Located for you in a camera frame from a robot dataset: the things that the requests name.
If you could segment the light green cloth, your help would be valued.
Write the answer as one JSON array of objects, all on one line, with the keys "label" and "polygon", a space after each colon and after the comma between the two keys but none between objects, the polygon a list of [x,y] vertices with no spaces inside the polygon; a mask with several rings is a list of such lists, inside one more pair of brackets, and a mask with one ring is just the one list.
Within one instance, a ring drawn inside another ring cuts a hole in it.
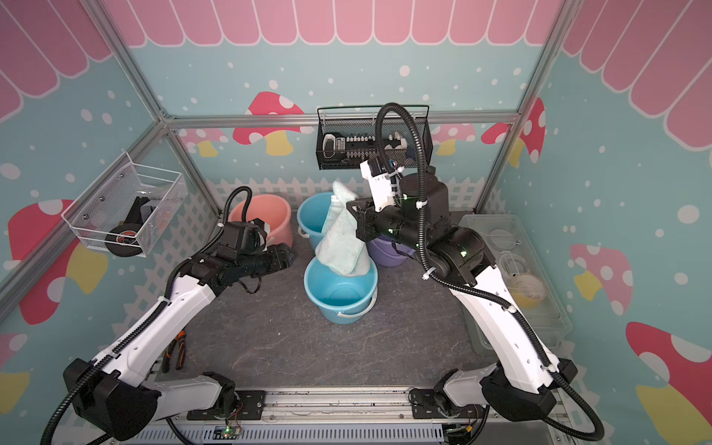
[{"label": "light green cloth", "polygon": [[332,191],[316,257],[339,276],[365,276],[371,268],[369,255],[365,243],[356,237],[357,222],[347,209],[358,195],[340,181],[333,183]]}]

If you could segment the teal bucket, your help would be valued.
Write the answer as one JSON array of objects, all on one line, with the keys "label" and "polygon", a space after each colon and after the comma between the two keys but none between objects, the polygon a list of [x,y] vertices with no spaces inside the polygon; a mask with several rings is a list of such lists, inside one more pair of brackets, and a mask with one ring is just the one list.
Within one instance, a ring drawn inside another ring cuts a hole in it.
[{"label": "teal bucket", "polygon": [[346,277],[313,258],[306,268],[303,283],[310,301],[334,324],[357,322],[378,301],[378,269],[373,261],[364,276]]},{"label": "teal bucket", "polygon": [[331,207],[333,194],[319,193],[304,200],[297,210],[298,234],[307,239],[313,250],[323,240],[323,228]]}]

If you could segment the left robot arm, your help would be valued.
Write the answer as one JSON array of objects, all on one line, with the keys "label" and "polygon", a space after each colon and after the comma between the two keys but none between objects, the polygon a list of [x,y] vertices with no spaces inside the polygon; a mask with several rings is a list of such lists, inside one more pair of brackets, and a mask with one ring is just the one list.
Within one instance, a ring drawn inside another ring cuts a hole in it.
[{"label": "left robot arm", "polygon": [[65,369],[68,393],[50,416],[41,443],[52,443],[70,408],[103,431],[97,443],[131,439],[156,420],[175,429],[174,417],[183,412],[235,419],[244,404],[230,378],[207,372],[162,385],[146,379],[159,355],[226,289],[247,278],[260,281],[294,263],[290,246],[268,243],[265,222],[249,220],[245,212],[231,222],[229,211],[224,209],[218,233],[170,272],[162,296],[127,333],[91,361],[76,359]]}]

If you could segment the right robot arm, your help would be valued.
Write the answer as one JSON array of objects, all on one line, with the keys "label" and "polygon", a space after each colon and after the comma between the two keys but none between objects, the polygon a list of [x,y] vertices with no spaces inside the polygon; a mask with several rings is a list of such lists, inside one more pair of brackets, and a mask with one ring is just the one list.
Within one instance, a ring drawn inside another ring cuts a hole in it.
[{"label": "right robot arm", "polygon": [[[383,124],[399,116],[416,154],[416,171],[402,175],[389,157]],[[511,422],[543,421],[570,437],[600,441],[604,425],[591,405],[571,386],[578,369],[557,358],[540,340],[509,292],[495,255],[476,231],[453,225],[448,188],[430,172],[428,152],[415,118],[397,103],[376,115],[378,153],[363,162],[371,198],[348,203],[363,242],[378,237],[411,248],[425,281],[446,287],[485,334],[497,355],[493,365],[474,371],[454,370],[435,387],[446,416],[481,405]]]}]

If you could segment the purple bucket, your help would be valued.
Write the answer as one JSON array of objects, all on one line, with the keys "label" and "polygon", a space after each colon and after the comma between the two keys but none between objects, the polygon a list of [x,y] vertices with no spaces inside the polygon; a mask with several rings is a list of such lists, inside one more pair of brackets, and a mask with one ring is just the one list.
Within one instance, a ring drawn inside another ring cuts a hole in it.
[{"label": "purple bucket", "polygon": [[398,267],[415,257],[415,251],[387,237],[379,237],[366,244],[371,259],[384,267]]}]

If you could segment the pink bucket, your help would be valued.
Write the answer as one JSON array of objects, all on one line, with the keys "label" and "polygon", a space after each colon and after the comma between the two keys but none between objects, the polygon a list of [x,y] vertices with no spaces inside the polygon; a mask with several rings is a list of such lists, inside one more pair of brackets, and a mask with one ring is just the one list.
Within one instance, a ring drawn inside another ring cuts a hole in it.
[{"label": "pink bucket", "polygon": [[263,231],[266,235],[228,227],[224,229],[220,244],[248,253],[263,251],[282,243],[289,248],[293,246],[291,207],[284,198],[271,194],[254,196],[248,205],[247,222],[254,220],[264,222]]}]

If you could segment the white power strip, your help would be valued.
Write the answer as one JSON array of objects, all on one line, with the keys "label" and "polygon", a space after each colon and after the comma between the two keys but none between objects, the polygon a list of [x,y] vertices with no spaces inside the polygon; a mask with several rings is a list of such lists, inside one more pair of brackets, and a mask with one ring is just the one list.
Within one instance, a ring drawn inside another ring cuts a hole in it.
[{"label": "white power strip", "polygon": [[[408,146],[399,136],[385,142],[384,151],[391,159],[404,159]],[[341,135],[341,133],[325,133],[322,142],[317,144],[317,155],[329,162],[348,163],[351,161],[366,161],[380,154],[376,137],[372,135]]]}]

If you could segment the black tape dispenser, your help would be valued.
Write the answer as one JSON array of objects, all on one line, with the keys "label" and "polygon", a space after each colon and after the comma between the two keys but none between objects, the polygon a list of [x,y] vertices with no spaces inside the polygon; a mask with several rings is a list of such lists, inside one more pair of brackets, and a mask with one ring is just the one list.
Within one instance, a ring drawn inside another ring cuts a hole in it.
[{"label": "black tape dispenser", "polygon": [[136,197],[126,218],[107,234],[105,246],[113,255],[128,258],[142,253],[138,243],[138,232],[144,224],[141,211],[148,202],[149,198]]}]

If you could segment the clear plastic storage box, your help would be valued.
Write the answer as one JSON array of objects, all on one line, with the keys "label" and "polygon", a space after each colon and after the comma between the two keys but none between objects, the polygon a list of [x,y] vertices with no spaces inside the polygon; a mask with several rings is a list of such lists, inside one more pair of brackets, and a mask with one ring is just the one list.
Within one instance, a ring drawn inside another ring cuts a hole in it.
[{"label": "clear plastic storage box", "polygon": [[515,303],[544,345],[558,352],[572,330],[571,322],[519,218],[469,214],[459,224],[481,235]]}]

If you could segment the red handled pliers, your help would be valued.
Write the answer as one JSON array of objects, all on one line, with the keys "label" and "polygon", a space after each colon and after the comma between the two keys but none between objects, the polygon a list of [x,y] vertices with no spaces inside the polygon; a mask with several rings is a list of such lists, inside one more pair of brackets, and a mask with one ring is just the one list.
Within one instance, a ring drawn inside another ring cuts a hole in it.
[{"label": "red handled pliers", "polygon": [[185,352],[187,351],[187,347],[185,346],[186,338],[187,333],[185,333],[185,330],[183,329],[170,342],[166,350],[163,352],[161,359],[161,372],[169,373],[172,369],[176,371],[183,369],[185,363]]}]

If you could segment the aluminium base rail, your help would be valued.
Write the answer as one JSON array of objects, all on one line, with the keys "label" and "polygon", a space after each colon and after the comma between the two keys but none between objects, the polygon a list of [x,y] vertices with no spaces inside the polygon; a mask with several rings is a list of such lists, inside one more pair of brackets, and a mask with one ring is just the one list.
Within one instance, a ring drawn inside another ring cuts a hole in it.
[{"label": "aluminium base rail", "polygon": [[439,410],[429,389],[243,389],[229,420],[205,412],[154,422],[133,444],[572,444],[540,421],[512,423],[493,409]]}]

